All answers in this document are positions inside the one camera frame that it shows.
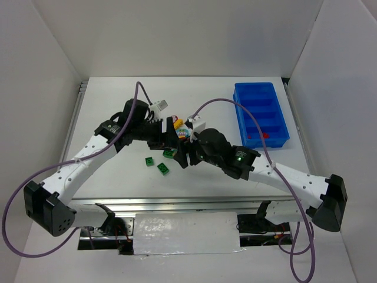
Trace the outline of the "yellow lego brick upper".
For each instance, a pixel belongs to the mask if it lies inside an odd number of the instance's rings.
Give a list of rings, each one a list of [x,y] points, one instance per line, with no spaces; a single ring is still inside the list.
[[[182,119],[177,119],[173,126],[174,126],[174,129],[177,130],[179,129],[182,125],[184,124],[183,120]]]

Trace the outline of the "green lego brick lower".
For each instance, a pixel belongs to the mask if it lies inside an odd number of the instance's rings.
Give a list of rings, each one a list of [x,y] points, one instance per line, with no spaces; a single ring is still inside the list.
[[[170,172],[169,168],[168,168],[164,163],[159,163],[159,164],[157,165],[157,168],[158,168],[159,172],[160,172],[163,176],[167,175],[167,174]]]

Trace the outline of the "aluminium front rail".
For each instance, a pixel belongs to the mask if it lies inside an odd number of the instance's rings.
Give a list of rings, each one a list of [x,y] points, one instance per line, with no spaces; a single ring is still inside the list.
[[[137,213],[184,213],[233,211],[240,214],[256,213],[263,201],[291,201],[290,196],[236,196],[195,198],[76,198],[75,205],[103,204],[118,215]]]

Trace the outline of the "green lego brick upper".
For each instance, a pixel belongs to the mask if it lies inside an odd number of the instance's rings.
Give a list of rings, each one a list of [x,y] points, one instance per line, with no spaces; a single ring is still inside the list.
[[[175,151],[174,150],[164,150],[163,151],[163,157],[167,159],[173,159],[174,158]]]

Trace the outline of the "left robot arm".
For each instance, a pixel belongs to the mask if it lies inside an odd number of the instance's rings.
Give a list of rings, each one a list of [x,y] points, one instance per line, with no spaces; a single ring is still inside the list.
[[[119,221],[103,204],[73,205],[78,189],[107,160],[133,141],[145,141],[151,150],[177,147],[178,137],[171,117],[160,113],[167,107],[164,100],[152,105],[130,99],[123,111],[104,121],[89,142],[56,173],[41,183],[30,181],[24,187],[27,215],[52,236],[61,236],[70,227],[93,227],[110,233]]]

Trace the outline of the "teal printed round lego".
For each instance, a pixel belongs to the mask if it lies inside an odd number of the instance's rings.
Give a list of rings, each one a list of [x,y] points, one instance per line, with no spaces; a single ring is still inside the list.
[[[178,128],[176,133],[179,139],[186,139],[190,137],[191,130],[187,128]]]

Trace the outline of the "green lego brick left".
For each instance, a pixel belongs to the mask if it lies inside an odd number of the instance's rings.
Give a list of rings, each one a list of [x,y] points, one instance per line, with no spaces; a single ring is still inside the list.
[[[154,166],[154,159],[152,157],[146,157],[145,164],[147,167]]]

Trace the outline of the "green lego brick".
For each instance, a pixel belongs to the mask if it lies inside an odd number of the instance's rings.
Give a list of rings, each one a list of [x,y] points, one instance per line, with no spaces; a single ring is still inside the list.
[[[152,157],[146,157],[145,164],[147,167],[154,166],[154,159]]]
[[[160,172],[163,176],[167,175],[167,174],[170,172],[169,168],[168,168],[164,163],[159,163],[159,164],[157,165],[157,168],[158,168],[159,172]]]
[[[175,151],[174,150],[164,150],[163,151],[163,157],[167,159],[173,159],[174,158]]]

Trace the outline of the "blue divided plastic bin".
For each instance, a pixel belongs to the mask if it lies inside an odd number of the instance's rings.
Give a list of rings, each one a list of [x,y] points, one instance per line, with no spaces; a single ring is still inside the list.
[[[281,148],[290,139],[272,83],[236,83],[233,100],[253,115],[262,134],[269,134],[270,138],[264,139],[266,147]],[[262,148],[262,141],[254,121],[242,108],[236,106],[235,109],[242,145],[251,149]]]

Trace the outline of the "white foil tape panel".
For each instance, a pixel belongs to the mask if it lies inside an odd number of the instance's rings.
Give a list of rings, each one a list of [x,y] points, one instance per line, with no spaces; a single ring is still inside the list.
[[[230,254],[241,251],[234,212],[144,213],[134,219],[136,255]]]

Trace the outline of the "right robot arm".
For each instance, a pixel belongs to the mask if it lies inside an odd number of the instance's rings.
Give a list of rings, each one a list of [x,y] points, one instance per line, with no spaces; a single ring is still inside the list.
[[[265,202],[259,213],[271,223],[291,221],[293,215],[308,218],[318,228],[339,232],[348,201],[342,177],[311,175],[267,159],[260,152],[230,144],[216,129],[205,129],[195,139],[178,141],[174,156],[182,168],[206,162],[229,177],[252,181],[287,192],[294,198],[293,210],[279,216],[276,205]]]

